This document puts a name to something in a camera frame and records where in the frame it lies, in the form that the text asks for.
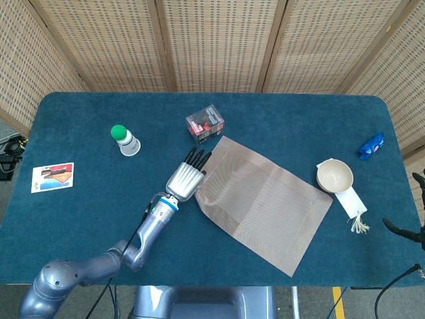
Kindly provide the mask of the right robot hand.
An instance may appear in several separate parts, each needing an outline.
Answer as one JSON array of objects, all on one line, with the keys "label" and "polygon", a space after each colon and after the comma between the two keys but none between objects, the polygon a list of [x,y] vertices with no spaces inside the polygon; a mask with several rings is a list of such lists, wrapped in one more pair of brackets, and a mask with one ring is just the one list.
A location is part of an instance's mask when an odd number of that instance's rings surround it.
[{"label": "right robot hand", "polygon": [[[422,190],[422,204],[425,210],[425,177],[421,176],[418,173],[413,172],[412,177],[418,182],[420,189]],[[425,221],[423,226],[420,228],[419,233],[414,233],[413,231],[409,231],[406,229],[400,229],[394,226],[388,219],[382,219],[385,227],[392,233],[404,237],[405,239],[411,240],[415,243],[420,243],[422,250],[425,251]]]}]

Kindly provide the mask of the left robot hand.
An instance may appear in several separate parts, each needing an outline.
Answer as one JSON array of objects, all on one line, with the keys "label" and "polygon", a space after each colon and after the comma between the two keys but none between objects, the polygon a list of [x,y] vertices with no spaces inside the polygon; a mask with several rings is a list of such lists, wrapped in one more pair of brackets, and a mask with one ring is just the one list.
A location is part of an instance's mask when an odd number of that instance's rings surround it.
[{"label": "left robot hand", "polygon": [[204,166],[211,156],[212,152],[197,151],[197,147],[193,147],[169,178],[166,192],[178,201],[188,201],[203,182],[207,174]]}]

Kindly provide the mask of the brown woven placemat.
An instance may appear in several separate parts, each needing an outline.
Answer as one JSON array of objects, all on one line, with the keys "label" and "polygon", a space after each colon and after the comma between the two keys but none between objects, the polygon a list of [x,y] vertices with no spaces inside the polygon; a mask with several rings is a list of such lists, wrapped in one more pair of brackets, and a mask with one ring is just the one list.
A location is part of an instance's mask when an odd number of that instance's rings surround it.
[{"label": "brown woven placemat", "polygon": [[223,136],[195,193],[223,231],[293,276],[333,200],[264,156]]}]

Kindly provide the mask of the white bowl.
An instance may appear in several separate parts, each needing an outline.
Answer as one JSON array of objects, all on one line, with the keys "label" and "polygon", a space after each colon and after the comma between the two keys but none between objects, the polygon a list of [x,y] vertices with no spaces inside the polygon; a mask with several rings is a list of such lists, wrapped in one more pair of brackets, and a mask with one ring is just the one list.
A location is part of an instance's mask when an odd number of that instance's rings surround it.
[{"label": "white bowl", "polygon": [[330,158],[317,164],[316,167],[316,180],[326,192],[341,193],[353,185],[353,172],[341,160]]}]

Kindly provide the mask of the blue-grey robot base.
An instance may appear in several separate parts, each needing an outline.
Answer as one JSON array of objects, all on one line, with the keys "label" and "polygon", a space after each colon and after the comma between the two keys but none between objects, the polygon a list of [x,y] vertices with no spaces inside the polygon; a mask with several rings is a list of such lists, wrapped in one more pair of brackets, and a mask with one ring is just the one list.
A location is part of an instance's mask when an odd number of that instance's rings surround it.
[{"label": "blue-grey robot base", "polygon": [[276,319],[271,286],[138,286],[128,319]]}]

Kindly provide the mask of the clear plastic box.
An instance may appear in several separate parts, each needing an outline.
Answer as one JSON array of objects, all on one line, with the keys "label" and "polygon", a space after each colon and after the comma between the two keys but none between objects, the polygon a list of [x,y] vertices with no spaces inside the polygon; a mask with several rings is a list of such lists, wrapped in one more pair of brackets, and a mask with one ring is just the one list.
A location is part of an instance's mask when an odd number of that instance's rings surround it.
[{"label": "clear plastic box", "polygon": [[185,118],[187,129],[196,145],[223,133],[225,121],[214,104]]}]

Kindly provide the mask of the white paper cup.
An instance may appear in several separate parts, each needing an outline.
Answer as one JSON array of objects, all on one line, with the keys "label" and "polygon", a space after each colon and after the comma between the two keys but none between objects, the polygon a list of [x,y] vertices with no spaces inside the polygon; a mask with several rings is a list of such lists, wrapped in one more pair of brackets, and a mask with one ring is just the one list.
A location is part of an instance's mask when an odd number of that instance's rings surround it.
[{"label": "white paper cup", "polygon": [[140,141],[129,131],[122,140],[117,140],[119,149],[124,156],[134,156],[141,148]]}]

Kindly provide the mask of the green ball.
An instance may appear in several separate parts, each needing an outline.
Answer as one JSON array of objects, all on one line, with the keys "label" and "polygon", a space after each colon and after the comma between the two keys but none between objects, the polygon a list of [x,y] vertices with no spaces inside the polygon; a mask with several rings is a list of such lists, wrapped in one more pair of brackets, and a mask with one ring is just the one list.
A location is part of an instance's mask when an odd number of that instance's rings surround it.
[{"label": "green ball", "polygon": [[110,133],[113,139],[117,141],[124,140],[127,136],[127,129],[121,124],[116,124],[111,128]]}]

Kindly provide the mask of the blue snack packet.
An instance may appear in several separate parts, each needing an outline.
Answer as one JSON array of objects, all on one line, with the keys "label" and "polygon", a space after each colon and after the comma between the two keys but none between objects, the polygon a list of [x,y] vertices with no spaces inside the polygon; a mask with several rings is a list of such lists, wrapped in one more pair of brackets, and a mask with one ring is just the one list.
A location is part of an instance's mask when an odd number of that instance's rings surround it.
[{"label": "blue snack packet", "polygon": [[382,132],[374,135],[358,149],[360,160],[367,160],[384,145],[384,134]]}]

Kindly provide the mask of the blue table cloth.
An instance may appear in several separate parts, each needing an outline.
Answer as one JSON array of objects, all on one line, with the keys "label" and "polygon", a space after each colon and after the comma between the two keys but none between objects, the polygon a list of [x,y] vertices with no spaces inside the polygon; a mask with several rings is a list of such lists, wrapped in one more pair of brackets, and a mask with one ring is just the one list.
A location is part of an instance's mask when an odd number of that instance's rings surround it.
[{"label": "blue table cloth", "polygon": [[[417,231],[418,213],[388,108],[376,96],[158,92],[53,92],[39,105],[14,192],[0,224],[0,283],[31,283],[56,259],[86,260],[131,237],[151,197],[193,147],[185,118],[214,104],[227,138],[315,185],[316,165],[339,159],[367,207],[365,234],[351,231],[334,201],[293,276],[219,229],[194,199],[156,240],[139,272],[116,284],[199,286],[384,286],[425,251],[383,225]],[[124,156],[110,130],[141,144]],[[374,135],[384,145],[360,160]],[[74,163],[72,187],[31,193],[34,167]]]}]

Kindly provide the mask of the picture card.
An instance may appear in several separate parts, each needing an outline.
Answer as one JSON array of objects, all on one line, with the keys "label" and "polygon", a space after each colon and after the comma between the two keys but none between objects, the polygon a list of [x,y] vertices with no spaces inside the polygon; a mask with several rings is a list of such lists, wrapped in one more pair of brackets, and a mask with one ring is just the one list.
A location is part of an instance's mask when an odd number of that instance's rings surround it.
[{"label": "picture card", "polygon": [[31,193],[52,191],[72,187],[74,184],[74,163],[61,163],[34,167]]}]

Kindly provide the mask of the woven folding screen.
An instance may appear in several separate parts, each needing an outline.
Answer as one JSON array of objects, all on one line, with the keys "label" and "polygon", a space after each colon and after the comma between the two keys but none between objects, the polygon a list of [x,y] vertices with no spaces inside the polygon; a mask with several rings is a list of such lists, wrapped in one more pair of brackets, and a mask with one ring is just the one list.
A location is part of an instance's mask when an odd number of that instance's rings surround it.
[{"label": "woven folding screen", "polygon": [[425,169],[425,0],[0,0],[0,124],[54,91],[381,97]]}]

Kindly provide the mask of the black power adapter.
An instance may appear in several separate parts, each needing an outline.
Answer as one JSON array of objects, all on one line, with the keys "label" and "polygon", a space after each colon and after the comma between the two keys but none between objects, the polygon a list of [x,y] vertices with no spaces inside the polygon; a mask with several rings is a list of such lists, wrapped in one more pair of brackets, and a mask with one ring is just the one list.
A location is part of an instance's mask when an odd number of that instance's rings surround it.
[{"label": "black power adapter", "polygon": [[0,155],[0,181],[11,181],[21,156]]}]

